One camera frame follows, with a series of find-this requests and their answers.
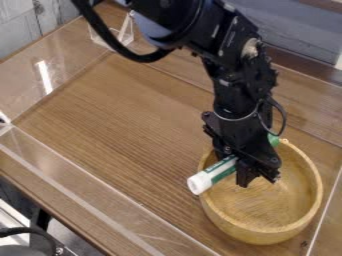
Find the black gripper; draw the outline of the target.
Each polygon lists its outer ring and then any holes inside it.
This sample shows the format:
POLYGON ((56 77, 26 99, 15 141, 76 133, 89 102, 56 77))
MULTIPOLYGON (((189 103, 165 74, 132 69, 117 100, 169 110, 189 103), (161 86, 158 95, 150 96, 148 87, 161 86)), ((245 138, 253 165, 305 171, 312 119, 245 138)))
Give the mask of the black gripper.
POLYGON ((240 158, 235 164, 236 185, 247 188, 259 176, 275 183, 280 176, 281 160, 268 141, 272 110, 261 109, 240 121, 225 121, 212 111, 204 111, 201 120, 217 159, 223 160, 232 154, 240 158))

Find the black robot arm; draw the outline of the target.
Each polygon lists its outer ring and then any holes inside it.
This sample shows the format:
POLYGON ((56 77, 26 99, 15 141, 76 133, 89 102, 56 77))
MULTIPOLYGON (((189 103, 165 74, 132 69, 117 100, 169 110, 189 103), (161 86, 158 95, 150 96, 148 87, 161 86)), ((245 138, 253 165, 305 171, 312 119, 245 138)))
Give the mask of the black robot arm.
POLYGON ((133 12, 136 26, 154 50, 138 54, 118 41, 89 5, 70 0, 106 45, 137 63, 152 63, 185 48, 203 63, 213 85, 212 109, 201 113, 203 130, 216 157, 236 158, 236 185, 280 178, 280 157, 269 138, 277 71, 257 26, 225 0, 113 0, 133 12))

